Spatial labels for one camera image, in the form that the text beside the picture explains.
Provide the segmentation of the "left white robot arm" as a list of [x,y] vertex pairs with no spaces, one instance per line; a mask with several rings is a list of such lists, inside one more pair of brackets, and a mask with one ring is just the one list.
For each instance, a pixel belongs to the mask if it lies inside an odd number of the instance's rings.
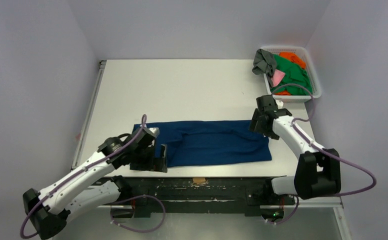
[[23,194],[26,213],[20,236],[30,239],[24,230],[28,222],[35,235],[48,240],[81,214],[98,206],[135,205],[133,188],[121,175],[93,187],[96,181],[122,166],[136,171],[167,172],[167,146],[161,145],[161,156],[155,157],[157,127],[140,126],[133,133],[107,138],[83,164],[41,190],[30,188]]

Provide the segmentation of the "dark blue t shirt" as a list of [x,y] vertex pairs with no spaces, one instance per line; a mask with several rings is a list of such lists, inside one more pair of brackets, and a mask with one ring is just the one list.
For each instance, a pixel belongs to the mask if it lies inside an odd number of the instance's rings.
[[159,170],[161,146],[166,145],[166,166],[191,167],[271,161],[269,139],[249,130],[249,120],[151,122],[158,128],[154,151],[134,162],[131,170]]

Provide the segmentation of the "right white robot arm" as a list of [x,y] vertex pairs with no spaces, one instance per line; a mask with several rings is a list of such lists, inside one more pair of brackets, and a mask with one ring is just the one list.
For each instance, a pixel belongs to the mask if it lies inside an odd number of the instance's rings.
[[249,130],[273,140],[283,140],[297,157],[295,174],[274,177],[266,183],[262,196],[270,204],[282,195],[295,195],[303,200],[338,194],[341,170],[335,149],[316,143],[297,124],[298,118],[286,108],[279,108],[272,95],[256,98]]

